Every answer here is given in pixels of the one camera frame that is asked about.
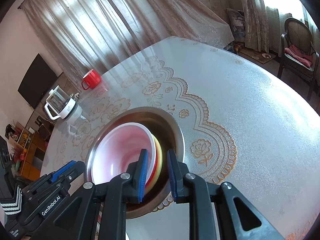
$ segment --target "doormat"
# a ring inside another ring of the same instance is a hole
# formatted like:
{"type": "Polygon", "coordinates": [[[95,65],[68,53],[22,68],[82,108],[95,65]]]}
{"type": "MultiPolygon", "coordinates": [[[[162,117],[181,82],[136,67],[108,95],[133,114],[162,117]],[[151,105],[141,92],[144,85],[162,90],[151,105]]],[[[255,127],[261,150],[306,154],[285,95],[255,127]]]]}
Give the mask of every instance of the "doormat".
{"type": "Polygon", "coordinates": [[[269,62],[270,60],[273,60],[276,57],[276,55],[269,53],[271,58],[264,58],[262,56],[262,54],[264,54],[265,52],[263,52],[263,51],[258,52],[253,49],[248,49],[246,47],[242,48],[240,52],[249,56],[249,57],[252,57],[253,59],[257,60],[258,62],[260,62],[262,64],[265,64],[265,63],[269,62]]]}

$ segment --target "bowl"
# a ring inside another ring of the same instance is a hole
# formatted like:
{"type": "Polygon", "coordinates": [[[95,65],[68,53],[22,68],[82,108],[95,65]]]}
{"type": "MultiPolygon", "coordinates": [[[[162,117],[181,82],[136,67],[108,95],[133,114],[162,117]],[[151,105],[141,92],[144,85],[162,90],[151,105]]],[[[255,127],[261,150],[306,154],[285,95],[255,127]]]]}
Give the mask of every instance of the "bowl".
{"type": "Polygon", "coordinates": [[[148,128],[135,122],[119,125],[101,140],[92,163],[92,182],[109,182],[126,172],[130,163],[138,161],[141,149],[149,152],[146,184],[150,183],[156,164],[155,140],[148,128]]]}
{"type": "Polygon", "coordinates": [[[162,169],[156,184],[145,194],[142,203],[127,204],[126,218],[136,218],[152,212],[169,195],[171,188],[167,168],[167,151],[173,148],[177,160],[183,162],[185,145],[182,131],[176,120],[166,111],[156,107],[137,107],[130,109],[107,123],[95,137],[87,154],[84,181],[92,181],[91,170],[97,147],[103,138],[115,127],[128,122],[141,123],[158,139],[162,152],[162,169]]]}
{"type": "Polygon", "coordinates": [[[156,184],[162,168],[162,149],[158,139],[154,135],[152,135],[152,137],[156,144],[156,165],[152,171],[149,181],[146,183],[144,194],[147,194],[156,184]]]}

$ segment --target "silver tablecloth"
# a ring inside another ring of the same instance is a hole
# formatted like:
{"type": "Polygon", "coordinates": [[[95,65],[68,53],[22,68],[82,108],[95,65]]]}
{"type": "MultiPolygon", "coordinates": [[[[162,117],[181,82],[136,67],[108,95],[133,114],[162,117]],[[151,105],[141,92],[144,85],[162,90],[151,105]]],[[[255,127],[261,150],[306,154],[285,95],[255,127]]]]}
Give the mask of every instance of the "silver tablecloth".
{"type": "MultiPolygon", "coordinates": [[[[58,121],[41,174],[85,160],[115,116],[154,106],[180,125],[189,169],[233,183],[287,239],[303,237],[319,213],[320,117],[282,81],[234,54],[170,37],[105,73],[77,103],[58,121]]],[[[130,240],[188,239],[188,205],[127,220],[126,231],[130,240]]]]}

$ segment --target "metal bolt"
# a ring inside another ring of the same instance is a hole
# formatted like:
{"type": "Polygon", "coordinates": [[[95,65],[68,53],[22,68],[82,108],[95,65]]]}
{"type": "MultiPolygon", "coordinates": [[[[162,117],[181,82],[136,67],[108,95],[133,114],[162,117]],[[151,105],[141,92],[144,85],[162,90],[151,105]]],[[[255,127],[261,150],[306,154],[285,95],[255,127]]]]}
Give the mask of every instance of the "metal bolt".
{"type": "Polygon", "coordinates": [[[129,173],[122,173],[120,175],[121,179],[130,179],[130,174],[129,173]]]}
{"type": "Polygon", "coordinates": [[[232,188],[232,184],[230,182],[224,182],[222,183],[222,186],[226,189],[231,189],[232,188]]]}
{"type": "Polygon", "coordinates": [[[93,186],[92,182],[86,182],[86,183],[83,184],[83,187],[84,187],[85,189],[92,188],[92,186],[93,186]]]}
{"type": "Polygon", "coordinates": [[[187,173],[186,178],[187,179],[194,179],[196,176],[193,173],[187,173]]]}

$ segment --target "yellow object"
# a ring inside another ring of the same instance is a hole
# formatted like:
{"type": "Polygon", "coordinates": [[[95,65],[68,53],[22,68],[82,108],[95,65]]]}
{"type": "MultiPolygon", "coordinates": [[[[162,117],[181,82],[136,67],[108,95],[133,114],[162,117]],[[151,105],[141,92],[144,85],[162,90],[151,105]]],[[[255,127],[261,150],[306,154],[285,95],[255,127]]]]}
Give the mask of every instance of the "yellow object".
{"type": "Polygon", "coordinates": [[[161,169],[162,169],[162,149],[161,149],[161,146],[160,146],[158,139],[153,134],[152,134],[152,137],[155,140],[155,144],[156,144],[156,158],[157,158],[156,171],[155,171],[151,181],[144,189],[144,194],[147,194],[153,188],[153,186],[156,184],[156,182],[160,176],[161,169]]]}

